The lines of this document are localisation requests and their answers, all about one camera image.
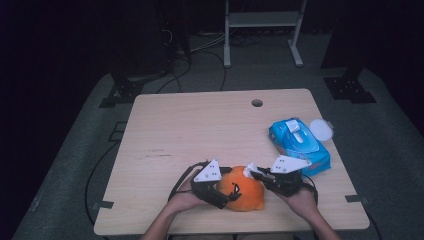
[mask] gray floor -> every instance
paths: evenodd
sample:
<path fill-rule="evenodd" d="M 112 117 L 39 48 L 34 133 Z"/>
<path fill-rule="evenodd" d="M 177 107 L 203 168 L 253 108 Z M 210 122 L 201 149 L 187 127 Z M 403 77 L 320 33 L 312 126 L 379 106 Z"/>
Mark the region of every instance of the gray floor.
<path fill-rule="evenodd" d="M 383 239 L 421 239 L 424 236 L 423 137 L 391 98 L 383 81 L 367 69 L 359 80 L 377 103 L 333 100 L 323 77 L 339 76 L 344 69 L 320 69 L 329 38 L 329 34 L 300 36 L 298 47 L 305 63 L 303 68 L 294 65 L 286 43 L 288 36 L 262 37 L 259 44 L 232 48 L 232 66 L 226 70 L 223 90 L 309 89 L 322 116 L 335 127 L 333 139 L 337 149 L 358 194 L 369 200 L 364 206 L 376 221 Z M 210 40 L 192 37 L 191 47 Z M 222 47 L 207 51 L 223 55 Z M 180 77 L 182 91 L 219 91 L 224 79 L 220 60 L 209 53 L 194 54 L 192 60 L 190 71 Z M 177 61 L 175 74 L 183 73 L 187 67 L 185 61 Z M 146 84 L 143 94 L 156 93 L 172 78 L 170 74 Z M 112 85 L 109 75 L 99 79 L 14 239 L 102 239 L 93 232 L 85 211 L 86 184 L 92 174 L 87 202 L 95 219 L 96 203 L 102 200 L 118 151 L 109 137 L 116 123 L 127 121 L 132 107 L 118 104 L 114 108 L 99 108 Z M 160 93 L 178 91 L 177 83 L 172 82 Z M 118 130 L 124 128 L 125 124 L 118 124 Z M 117 132 L 113 138 L 119 139 L 121 135 Z M 344 239 L 378 239 L 373 225 L 366 230 L 339 233 Z M 310 232 L 298 236 L 313 239 Z"/>

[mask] table top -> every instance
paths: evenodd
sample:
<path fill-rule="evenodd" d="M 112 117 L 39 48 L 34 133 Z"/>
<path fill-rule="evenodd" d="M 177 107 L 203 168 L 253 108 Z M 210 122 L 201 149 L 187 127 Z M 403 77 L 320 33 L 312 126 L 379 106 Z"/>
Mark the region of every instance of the table top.
<path fill-rule="evenodd" d="M 261 101 L 260 107 L 252 101 Z M 254 162 L 271 167 L 278 151 L 268 139 L 272 123 L 322 118 L 307 89 L 140 95 L 136 98 L 94 231 L 98 235 L 144 233 L 191 165 L 217 159 L 224 167 Z M 369 220 L 332 140 L 323 143 L 332 168 L 312 179 L 319 209 L 337 230 L 365 229 Z M 234 212 L 205 205 L 179 214 L 170 234 L 292 232 L 310 230 L 277 196 L 265 191 L 265 209 Z"/>

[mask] hole in table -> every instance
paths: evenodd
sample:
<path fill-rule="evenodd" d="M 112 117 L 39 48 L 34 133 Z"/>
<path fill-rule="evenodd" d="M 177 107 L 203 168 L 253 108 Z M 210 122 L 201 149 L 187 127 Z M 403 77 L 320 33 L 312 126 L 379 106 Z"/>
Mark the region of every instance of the hole in table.
<path fill-rule="evenodd" d="M 264 103 L 260 99 L 253 99 L 252 100 L 252 105 L 254 107 L 262 107 L 262 105 L 264 105 Z"/>

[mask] black stand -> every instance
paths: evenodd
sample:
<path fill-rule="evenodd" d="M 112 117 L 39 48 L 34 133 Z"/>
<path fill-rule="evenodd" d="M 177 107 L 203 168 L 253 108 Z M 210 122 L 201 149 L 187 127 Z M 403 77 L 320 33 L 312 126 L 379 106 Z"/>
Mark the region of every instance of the black stand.
<path fill-rule="evenodd" d="M 370 92 L 358 81 L 362 66 L 348 67 L 341 77 L 326 77 L 325 84 L 335 100 L 350 100 L 352 103 L 375 103 Z"/>
<path fill-rule="evenodd" d="M 144 84 L 161 78 L 164 73 L 156 73 L 154 77 L 145 77 L 139 81 L 130 81 L 123 71 L 112 71 L 114 85 L 106 98 L 103 98 L 100 108 L 112 108 L 116 104 L 134 103 L 135 98 L 143 91 Z"/>

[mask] blue package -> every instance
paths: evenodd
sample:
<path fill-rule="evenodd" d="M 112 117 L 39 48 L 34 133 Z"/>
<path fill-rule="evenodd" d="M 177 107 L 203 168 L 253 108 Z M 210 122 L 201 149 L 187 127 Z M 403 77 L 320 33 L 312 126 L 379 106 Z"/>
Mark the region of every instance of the blue package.
<path fill-rule="evenodd" d="M 280 154 L 311 161 L 311 166 L 301 170 L 308 177 L 331 168 L 330 153 L 299 118 L 275 122 L 269 138 Z"/>

